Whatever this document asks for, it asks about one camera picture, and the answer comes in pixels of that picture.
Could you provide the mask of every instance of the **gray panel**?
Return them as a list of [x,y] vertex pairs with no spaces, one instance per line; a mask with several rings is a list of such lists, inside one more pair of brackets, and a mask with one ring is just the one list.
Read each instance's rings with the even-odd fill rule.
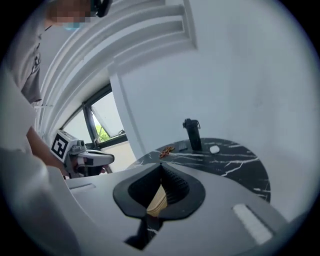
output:
[[89,184],[95,186],[93,188],[90,185],[87,190],[73,193],[73,196],[97,226],[106,232],[112,231],[115,238],[124,241],[137,233],[140,220],[123,214],[114,201],[114,187],[122,180],[142,172],[152,165],[147,164],[139,168],[107,175],[68,179],[66,183],[71,192],[73,192],[72,188],[74,187]]
[[237,182],[181,165],[170,165],[201,181],[206,198],[189,218],[165,222],[157,236],[147,245],[146,252],[167,256],[230,256],[254,248],[254,239],[232,210],[237,204],[249,206],[274,231],[286,224],[285,219],[270,204]]

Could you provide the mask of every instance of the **round table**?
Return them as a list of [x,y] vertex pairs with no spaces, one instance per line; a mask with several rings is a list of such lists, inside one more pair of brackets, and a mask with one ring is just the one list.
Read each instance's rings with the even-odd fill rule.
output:
[[[181,143],[187,149],[179,151]],[[229,178],[238,182],[257,196],[266,200],[271,199],[270,183],[266,169],[259,158],[246,147],[226,139],[202,138],[202,151],[193,151],[189,140],[182,140],[166,146],[141,157],[127,169],[151,163],[172,163],[197,169]],[[220,152],[210,153],[210,147],[218,146]],[[159,158],[166,147],[174,150],[164,158]]]

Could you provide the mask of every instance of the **face mask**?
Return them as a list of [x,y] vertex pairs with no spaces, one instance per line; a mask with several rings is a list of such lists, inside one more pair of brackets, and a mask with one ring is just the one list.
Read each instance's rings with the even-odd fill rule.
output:
[[63,27],[69,31],[75,31],[80,28],[80,22],[63,23]]

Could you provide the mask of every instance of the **curved ceiling molding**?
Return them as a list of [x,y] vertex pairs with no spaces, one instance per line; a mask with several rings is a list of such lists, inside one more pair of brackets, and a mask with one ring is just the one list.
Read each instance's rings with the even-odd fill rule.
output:
[[112,64],[115,57],[128,63],[172,44],[187,42],[193,49],[197,47],[192,14],[183,5],[164,5],[164,2],[118,0],[112,5],[111,15],[70,37],[44,79],[43,103],[53,107],[38,109],[38,132],[47,137],[54,132],[69,102],[94,76]]

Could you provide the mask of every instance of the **black bottle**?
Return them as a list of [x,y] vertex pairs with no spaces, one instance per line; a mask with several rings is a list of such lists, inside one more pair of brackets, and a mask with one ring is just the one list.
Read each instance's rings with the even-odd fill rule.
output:
[[199,135],[200,124],[198,120],[191,120],[190,118],[188,118],[184,120],[184,123],[182,125],[183,128],[186,128],[192,149],[194,151],[201,151],[202,146]]

